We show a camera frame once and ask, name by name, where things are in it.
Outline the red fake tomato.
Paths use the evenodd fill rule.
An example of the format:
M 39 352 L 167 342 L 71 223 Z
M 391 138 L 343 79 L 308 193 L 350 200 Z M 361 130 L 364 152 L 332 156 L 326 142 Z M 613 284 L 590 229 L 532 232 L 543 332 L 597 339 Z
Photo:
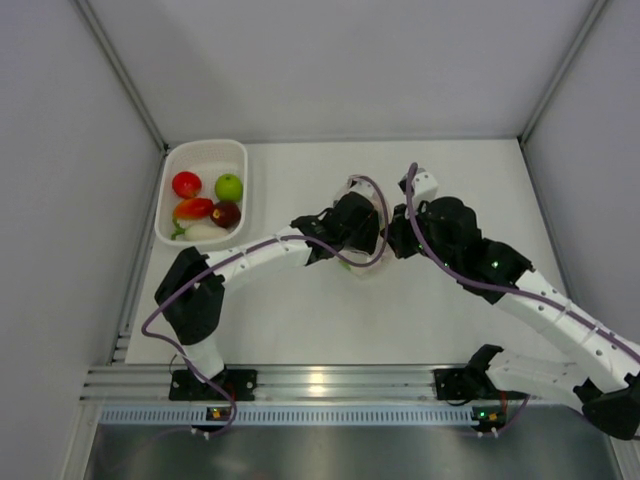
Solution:
M 197 197 L 201 192 L 202 181 L 193 172 L 181 171 L 173 177 L 171 187 L 179 198 L 191 199 Z

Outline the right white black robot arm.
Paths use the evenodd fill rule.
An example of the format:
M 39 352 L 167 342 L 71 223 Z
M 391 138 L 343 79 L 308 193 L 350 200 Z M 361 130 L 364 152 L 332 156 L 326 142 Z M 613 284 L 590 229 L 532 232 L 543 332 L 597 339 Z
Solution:
M 397 258 L 433 260 L 465 291 L 521 320 L 567 358 L 539 360 L 485 344 L 456 379 L 465 396 L 539 397 L 581 413 L 611 437 L 638 436 L 638 345 L 564 296 L 515 249 L 483 237 L 475 212 L 460 199 L 396 206 L 389 241 Z

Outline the green fake apple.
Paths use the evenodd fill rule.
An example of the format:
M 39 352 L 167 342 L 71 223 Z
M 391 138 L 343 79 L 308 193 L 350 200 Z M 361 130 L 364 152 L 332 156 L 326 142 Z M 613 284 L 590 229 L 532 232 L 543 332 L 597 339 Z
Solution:
M 238 176 L 226 173 L 216 180 L 214 192 L 219 201 L 237 203 L 243 199 L 244 186 Z

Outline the clear zip top bag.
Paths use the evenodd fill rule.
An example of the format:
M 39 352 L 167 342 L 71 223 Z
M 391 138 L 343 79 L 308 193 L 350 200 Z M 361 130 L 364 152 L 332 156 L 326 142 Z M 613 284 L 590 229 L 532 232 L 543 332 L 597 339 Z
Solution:
M 383 245 L 383 233 L 391 220 L 391 209 L 379 186 L 371 179 L 361 175 L 351 175 L 336 193 L 332 207 L 336 208 L 340 200 L 348 193 L 357 193 L 369 200 L 377 214 L 378 229 L 363 232 L 356 240 L 355 246 L 347 246 L 341 255 L 348 259 L 345 262 L 337 259 L 339 265 L 358 278 L 368 278 L 379 273 L 388 263 L 390 248 Z

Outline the purple fake eggplant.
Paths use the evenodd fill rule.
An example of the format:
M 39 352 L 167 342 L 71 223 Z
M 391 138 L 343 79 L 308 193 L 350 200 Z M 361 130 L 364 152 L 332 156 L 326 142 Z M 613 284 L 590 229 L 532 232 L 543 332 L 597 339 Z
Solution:
M 211 221 L 220 228 L 230 229 L 241 220 L 242 214 L 238 205 L 232 201 L 219 201 L 210 213 Z

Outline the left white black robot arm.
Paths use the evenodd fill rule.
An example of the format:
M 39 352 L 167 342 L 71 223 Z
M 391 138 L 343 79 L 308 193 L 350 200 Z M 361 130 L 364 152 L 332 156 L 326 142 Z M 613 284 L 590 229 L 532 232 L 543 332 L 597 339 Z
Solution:
M 378 194 L 351 190 L 317 215 L 294 219 L 280 232 L 226 251 L 182 250 L 154 299 L 176 339 L 170 343 L 202 383 L 223 372 L 216 330 L 224 299 L 281 271 L 337 258 L 356 268 L 374 265 L 384 252 L 381 231 L 390 220 Z

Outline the white fake radish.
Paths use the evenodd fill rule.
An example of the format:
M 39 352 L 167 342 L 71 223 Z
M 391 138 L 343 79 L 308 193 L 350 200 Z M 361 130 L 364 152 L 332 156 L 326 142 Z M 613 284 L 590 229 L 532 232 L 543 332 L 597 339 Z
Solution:
M 173 221 L 174 231 L 171 240 L 182 240 L 189 242 L 213 241 L 225 238 L 229 232 L 215 225 L 193 224 L 183 227 L 177 220 Z

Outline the red orange fake fruit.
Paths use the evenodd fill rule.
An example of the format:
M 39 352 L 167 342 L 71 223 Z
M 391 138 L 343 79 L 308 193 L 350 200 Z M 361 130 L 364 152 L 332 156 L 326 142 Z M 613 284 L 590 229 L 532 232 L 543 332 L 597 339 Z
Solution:
M 209 198 L 188 198 L 174 208 L 172 217 L 177 220 L 199 220 L 208 217 L 214 207 L 214 202 Z

